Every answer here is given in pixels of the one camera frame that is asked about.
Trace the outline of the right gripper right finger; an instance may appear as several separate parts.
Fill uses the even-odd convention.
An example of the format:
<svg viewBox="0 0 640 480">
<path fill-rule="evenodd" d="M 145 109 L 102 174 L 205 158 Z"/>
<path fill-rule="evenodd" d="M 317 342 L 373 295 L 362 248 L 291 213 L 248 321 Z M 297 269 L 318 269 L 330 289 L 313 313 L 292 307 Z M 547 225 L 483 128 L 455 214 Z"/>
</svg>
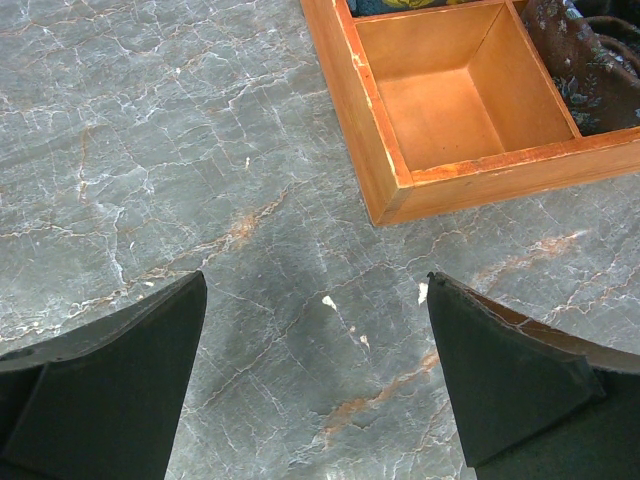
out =
<svg viewBox="0 0 640 480">
<path fill-rule="evenodd" d="M 639 358 L 436 272 L 429 319 L 466 465 L 480 479 L 635 479 Z"/>
</svg>

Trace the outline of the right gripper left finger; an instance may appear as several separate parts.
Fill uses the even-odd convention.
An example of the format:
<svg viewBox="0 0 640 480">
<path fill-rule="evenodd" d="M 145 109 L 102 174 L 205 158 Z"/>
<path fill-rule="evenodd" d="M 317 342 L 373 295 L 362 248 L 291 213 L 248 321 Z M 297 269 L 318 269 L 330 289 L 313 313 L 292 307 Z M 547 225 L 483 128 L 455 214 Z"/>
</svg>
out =
<svg viewBox="0 0 640 480">
<path fill-rule="evenodd" d="M 206 305 L 196 270 L 2 355 L 2 478 L 164 478 Z"/>
</svg>

